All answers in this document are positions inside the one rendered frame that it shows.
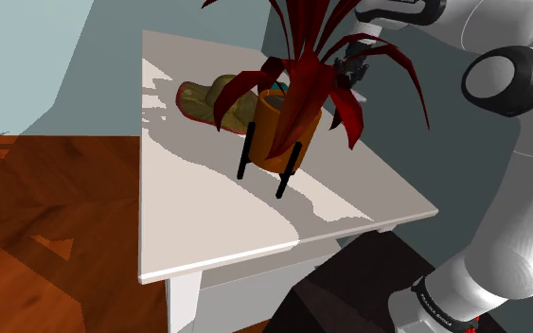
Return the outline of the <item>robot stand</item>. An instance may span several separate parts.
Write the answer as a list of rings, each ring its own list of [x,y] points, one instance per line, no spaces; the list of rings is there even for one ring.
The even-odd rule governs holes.
[[[296,283],[263,333],[452,333],[414,291],[452,254],[430,235],[364,233]]]

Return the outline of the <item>white table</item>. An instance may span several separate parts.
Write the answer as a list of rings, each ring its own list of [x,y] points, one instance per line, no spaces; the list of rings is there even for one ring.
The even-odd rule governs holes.
[[[138,279],[166,286],[169,333],[233,333],[270,318],[342,237],[385,232],[435,207],[323,113],[281,198],[276,174],[236,176],[244,139],[190,120],[175,97],[256,69],[254,49],[154,31],[142,36]]]

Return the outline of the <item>olive straw hat red rim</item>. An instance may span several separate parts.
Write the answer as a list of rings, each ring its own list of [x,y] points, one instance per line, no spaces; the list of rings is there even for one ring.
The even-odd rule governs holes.
[[[214,125],[213,106],[226,83],[234,75],[218,76],[210,86],[185,81],[178,88],[175,103],[187,118]],[[246,134],[248,124],[254,118],[258,96],[249,91],[240,97],[222,119],[222,129],[236,134]]]

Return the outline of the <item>red plant in orange pot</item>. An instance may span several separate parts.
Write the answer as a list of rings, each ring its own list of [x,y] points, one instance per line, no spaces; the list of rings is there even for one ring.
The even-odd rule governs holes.
[[[325,44],[335,28],[361,2],[339,0],[284,0],[280,6],[269,0],[276,11],[287,48],[284,59],[270,57],[256,71],[242,71],[225,84],[213,106],[215,125],[222,124],[230,107],[247,92],[258,90],[254,118],[249,123],[237,176],[243,177],[248,164],[277,173],[276,191],[282,197],[290,177],[299,169],[327,99],[335,106],[331,125],[343,125],[348,144],[353,147],[364,129],[363,111],[351,88],[335,84],[334,61],[345,56],[350,42],[369,44],[357,54],[386,55],[407,70],[412,80],[417,73],[399,49],[373,32],[359,30],[346,35],[331,48]],[[288,85],[286,92],[273,89],[277,82]]]

